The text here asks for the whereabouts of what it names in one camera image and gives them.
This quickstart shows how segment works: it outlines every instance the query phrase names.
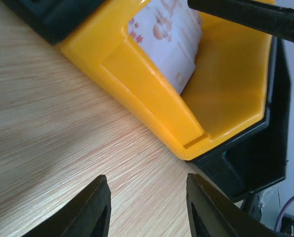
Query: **red flower print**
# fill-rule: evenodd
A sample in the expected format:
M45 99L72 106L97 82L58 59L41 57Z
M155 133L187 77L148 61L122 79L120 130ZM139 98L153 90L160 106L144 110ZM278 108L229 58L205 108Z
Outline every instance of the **red flower print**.
M131 31L131 33L129 35L134 39L136 37L136 32L135 31Z
M139 36L137 36L137 38L136 38L136 42L137 43L141 43L141 42L143 42L143 37L141 36L141 35L139 35Z

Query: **wood grain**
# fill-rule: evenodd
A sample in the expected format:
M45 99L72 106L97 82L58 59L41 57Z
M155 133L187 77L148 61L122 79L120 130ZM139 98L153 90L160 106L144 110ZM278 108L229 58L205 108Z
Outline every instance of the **wood grain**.
M188 172L0 2L0 237L23 235L100 174L110 237L189 237Z

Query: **wire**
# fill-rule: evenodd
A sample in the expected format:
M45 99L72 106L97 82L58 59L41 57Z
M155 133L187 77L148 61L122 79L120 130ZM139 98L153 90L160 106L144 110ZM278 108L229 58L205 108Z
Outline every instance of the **wire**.
M282 222L282 218L287 210L287 208L291 205L291 203L294 201L294 196L290 198L290 200L288 200L285 205L283 206L282 210L280 211L279 216L276 219L276 223L275 223L275 227L274 230L275 231L279 231L279 228L281 226L281 222Z

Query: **wooden surface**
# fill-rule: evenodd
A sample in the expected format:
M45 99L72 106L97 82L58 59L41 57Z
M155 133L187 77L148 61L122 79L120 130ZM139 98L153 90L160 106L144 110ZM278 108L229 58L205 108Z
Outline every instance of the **wooden surface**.
M110 237L189 237L188 172L0 2L0 237L23 235L100 174Z

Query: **wooden table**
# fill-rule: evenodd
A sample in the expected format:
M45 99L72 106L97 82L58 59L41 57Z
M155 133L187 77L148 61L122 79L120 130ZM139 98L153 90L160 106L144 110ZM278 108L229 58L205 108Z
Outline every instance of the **wooden table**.
M189 237L188 172L0 2L0 237L23 235L100 174L110 237Z

